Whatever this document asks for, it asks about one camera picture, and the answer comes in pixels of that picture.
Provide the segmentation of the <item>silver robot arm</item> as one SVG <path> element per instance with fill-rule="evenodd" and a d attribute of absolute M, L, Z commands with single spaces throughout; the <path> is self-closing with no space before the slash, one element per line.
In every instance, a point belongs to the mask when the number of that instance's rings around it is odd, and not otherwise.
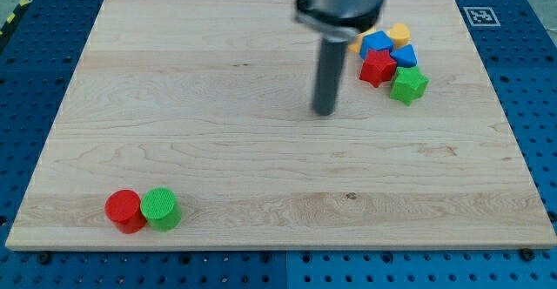
<path fill-rule="evenodd" d="M 351 42 L 379 19 L 384 0 L 295 0 L 294 20 L 333 42 Z"/>

